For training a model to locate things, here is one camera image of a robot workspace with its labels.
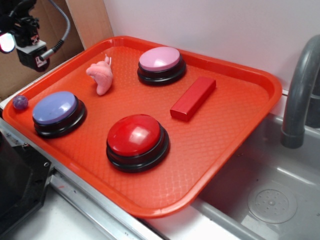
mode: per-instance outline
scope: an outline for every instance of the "stainless steel sink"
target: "stainless steel sink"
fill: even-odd
[[[319,239],[320,131],[306,127],[303,146],[289,149],[281,125],[269,114],[193,206],[267,240]]]

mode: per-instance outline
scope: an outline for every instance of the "sink drain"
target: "sink drain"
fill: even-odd
[[[297,200],[286,187],[268,183],[250,192],[248,207],[257,219],[269,224],[281,224],[295,215]]]

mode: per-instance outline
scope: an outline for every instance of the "tray rim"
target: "tray rim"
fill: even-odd
[[[36,96],[39,94],[42,90],[44,90],[46,87],[45,85],[52,85],[53,83],[59,81],[60,78],[68,75],[73,71],[73,65],[81,65],[85,62],[87,62],[86,59],[93,58],[101,51],[104,51],[111,47],[133,47],[136,50],[140,51],[147,51],[151,48],[155,47],[161,47],[165,46],[159,43],[146,41],[143,39],[131,37],[131,36],[115,36],[111,38],[107,38],[105,40],[102,40],[92,47],[88,48],[87,50],[79,53],[74,58],[66,61],[61,66],[53,70],[52,72],[45,75],[43,78],[41,78],[39,81],[35,82],[34,84],[30,85],[26,89],[24,89],[20,94],[25,95],[28,99]],[[263,70],[255,69],[252,67],[244,66],[241,64],[201,55],[198,53],[189,52],[186,50],[178,49],[187,63],[187,65],[192,65],[195,67],[199,67],[202,69],[210,70],[215,73],[219,73],[222,75],[226,75],[229,77],[233,77],[239,80],[244,80],[246,82],[251,82],[254,84],[257,84],[261,87],[263,87],[268,95],[269,95],[269,101],[267,102],[264,107],[260,109],[258,114],[256,114],[251,120],[250,123],[254,124],[248,124],[247,127],[243,128],[241,131],[241,134],[239,134],[234,141],[226,148],[222,154],[216,159],[211,167],[201,176],[201,178],[192,186],[190,191],[188,191],[182,198],[180,198],[175,203],[172,203],[170,205],[167,205],[162,208],[144,208],[141,207],[134,202],[132,202],[130,199],[125,198],[125,196],[116,190],[113,189],[111,186],[106,185],[103,183],[99,178],[94,176],[94,181],[92,180],[85,180],[85,179],[91,179],[93,176],[90,172],[81,172],[81,176],[79,177],[83,178],[87,183],[89,183],[92,187],[97,189],[99,192],[101,192],[103,195],[105,195],[107,198],[110,198],[112,201],[114,201],[116,204],[118,204],[120,207],[122,207],[124,210],[129,212],[130,214],[140,217],[140,218],[159,218],[164,217],[170,214],[173,214],[184,207],[187,207],[193,200],[197,197],[197,195],[201,192],[201,190],[206,186],[206,183],[208,183],[213,176],[219,171],[220,168],[228,161],[228,158],[238,149],[238,147],[244,142],[244,140],[253,132],[253,130],[259,125],[259,123],[264,119],[264,117],[269,113],[269,111],[272,109],[272,107],[278,102],[282,95],[282,86],[279,82],[279,80],[273,76],[272,74],[265,72]],[[244,77],[248,76],[254,76],[255,80],[251,80],[249,77],[248,79],[243,79]],[[13,111],[15,111],[12,107],[12,99],[8,102],[8,104],[5,106],[3,110],[3,119],[8,122],[10,125],[12,125],[14,128],[16,128],[19,132],[21,132],[23,135],[25,135],[28,139],[34,141],[34,137],[32,135],[26,133],[23,126],[18,124],[14,117],[12,117]],[[47,148],[48,145],[45,143],[36,143],[41,149]],[[54,153],[53,157],[55,159],[63,159],[64,155],[60,153],[57,150],[54,150],[53,152],[48,152],[50,155]],[[103,185],[108,190],[110,190],[112,193],[114,193],[113,196],[107,196],[105,192],[99,190],[99,185]]]

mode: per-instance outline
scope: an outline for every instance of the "plastic tray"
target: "plastic tray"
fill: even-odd
[[[138,80],[139,57],[160,44],[119,36],[106,39],[25,89],[24,111],[12,101],[3,118],[103,195],[130,214],[156,218],[190,204],[228,158],[268,114],[282,94],[271,74],[250,67],[179,50],[185,76],[167,86]],[[111,89],[103,96],[86,75],[92,64],[112,58]],[[216,80],[216,89],[188,121],[172,118],[170,108],[198,77]],[[87,107],[87,118],[72,133],[55,139],[39,137],[32,120],[34,106],[45,96],[70,91]],[[109,129],[133,114],[154,117],[167,130],[170,152],[156,167],[141,173],[116,170],[106,155]]]

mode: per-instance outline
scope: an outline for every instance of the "red block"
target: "red block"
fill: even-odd
[[[201,76],[170,109],[171,117],[189,121],[216,88],[216,80]]]

